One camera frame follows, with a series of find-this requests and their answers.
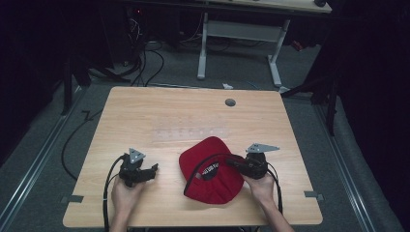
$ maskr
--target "human hand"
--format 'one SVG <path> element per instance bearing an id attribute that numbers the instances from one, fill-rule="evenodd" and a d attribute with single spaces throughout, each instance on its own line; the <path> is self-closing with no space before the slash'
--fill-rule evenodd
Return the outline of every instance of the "human hand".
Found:
<path id="1" fill-rule="evenodd" d="M 131 212 L 135 207 L 144 186 L 145 182 L 138 183 L 134 187 L 129 188 L 121 178 L 118 176 L 115 178 L 114 187 L 111 192 L 111 199 L 115 211 L 111 231 L 124 231 L 122 228 L 127 226 Z"/>
<path id="2" fill-rule="evenodd" d="M 260 204 L 272 204 L 274 201 L 275 181 L 271 175 L 266 174 L 258 180 L 244 176 L 244 180 L 249 184 L 253 198 Z"/>

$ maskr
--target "table top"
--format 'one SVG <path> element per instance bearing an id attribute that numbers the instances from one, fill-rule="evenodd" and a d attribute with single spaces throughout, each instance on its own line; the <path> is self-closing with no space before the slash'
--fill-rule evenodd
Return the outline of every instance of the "table top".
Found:
<path id="1" fill-rule="evenodd" d="M 329 4 L 318 7 L 313 0 L 206 0 L 211 3 L 237 4 L 253 7 L 276 8 L 280 10 L 301 11 L 306 13 L 325 13 L 332 11 Z"/>
<path id="2" fill-rule="evenodd" d="M 227 99 L 234 106 L 227 106 Z M 155 180 L 145 186 L 130 226 L 230 226 L 267 224 L 249 186 L 223 205 L 187 198 L 178 158 L 208 136 L 221 138 L 233 154 L 246 156 L 252 143 L 279 146 L 266 153 L 278 173 L 284 216 L 291 224 L 319 224 L 322 215 L 304 161 L 278 92 L 212 89 L 114 87 L 82 166 L 63 222 L 68 227 L 103 227 L 103 187 L 112 163 L 130 147 L 155 163 Z M 118 173 L 120 163 L 113 173 Z M 274 197 L 278 202 L 276 190 Z M 113 206 L 108 195 L 108 213 Z"/>

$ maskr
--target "baseball cap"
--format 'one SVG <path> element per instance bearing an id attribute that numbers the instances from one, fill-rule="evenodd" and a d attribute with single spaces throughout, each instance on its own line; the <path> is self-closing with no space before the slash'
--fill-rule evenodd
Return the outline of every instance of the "baseball cap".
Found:
<path id="1" fill-rule="evenodd" d="M 187 180 L 184 195 L 207 204 L 231 201 L 244 185 L 244 178 L 226 159 L 242 160 L 230 153 L 218 137 L 205 138 L 179 157 L 181 171 Z"/>

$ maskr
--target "metal bracket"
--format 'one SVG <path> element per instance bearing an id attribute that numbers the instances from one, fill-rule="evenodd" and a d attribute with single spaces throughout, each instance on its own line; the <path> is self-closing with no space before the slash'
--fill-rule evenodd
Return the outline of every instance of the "metal bracket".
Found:
<path id="1" fill-rule="evenodd" d="M 270 146 L 265 144 L 253 143 L 247 148 L 248 153 L 265 153 L 279 150 L 277 146 Z"/>
<path id="2" fill-rule="evenodd" d="M 144 159 L 146 156 L 138 151 L 136 151 L 134 148 L 130 148 L 130 161 L 131 163 L 136 163 L 142 159 Z"/>

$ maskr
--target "gray carpet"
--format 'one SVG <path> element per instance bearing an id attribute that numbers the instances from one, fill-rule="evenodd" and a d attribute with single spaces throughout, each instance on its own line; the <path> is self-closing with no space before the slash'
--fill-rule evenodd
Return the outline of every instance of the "gray carpet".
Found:
<path id="1" fill-rule="evenodd" d="M 300 52 L 288 46 L 282 49 L 278 58 L 278 68 L 283 86 L 292 88 L 303 83 L 319 49 L 319 46 Z M 235 47 L 229 47 L 224 52 L 210 51 L 207 77 L 205 80 L 197 80 L 198 47 L 175 49 L 164 45 L 158 52 L 164 58 L 164 66 L 151 81 L 152 85 L 172 84 L 220 89 L 222 83 L 227 83 L 234 89 L 278 90 L 273 85 L 265 56 L 239 53 Z M 160 66 L 160 56 L 147 52 L 147 67 L 143 74 L 145 81 Z M 125 68 L 118 67 L 116 72 L 122 69 Z M 78 101 L 73 114 L 49 151 L 49 159 L 15 215 L 9 231 L 103 231 L 102 229 L 69 229 L 63 226 L 62 219 L 67 204 L 62 203 L 61 200 L 73 192 L 75 182 L 62 167 L 61 153 L 71 134 L 84 122 L 86 115 L 84 111 L 89 111 L 91 115 L 103 109 L 110 88 L 118 85 L 126 84 L 93 78 L 93 84 L 82 92 L 85 93 L 84 96 Z M 294 228 L 296 231 L 363 231 L 346 193 L 345 185 L 341 181 L 333 156 L 334 150 L 323 129 L 323 122 L 317 115 L 318 106 L 311 105 L 307 97 L 308 94 L 297 95 L 284 99 L 284 103 L 313 189 L 323 196 L 319 206 L 324 219 L 320 225 Z M 0 175 L 3 177 L 0 179 L 1 209 L 7 206 L 18 184 L 42 149 L 48 134 L 60 119 L 62 102 L 63 91 L 60 88 L 55 93 L 53 102 L 38 115 L 19 146 L 1 167 Z M 354 136 L 346 123 L 341 104 L 339 103 L 337 107 L 339 113 L 336 117 L 335 140 L 346 158 L 347 166 L 359 191 L 363 194 L 375 230 L 402 231 L 363 161 Z M 99 116 L 86 123 L 67 143 L 65 161 L 74 176 L 77 176 L 80 171 L 98 122 Z"/>

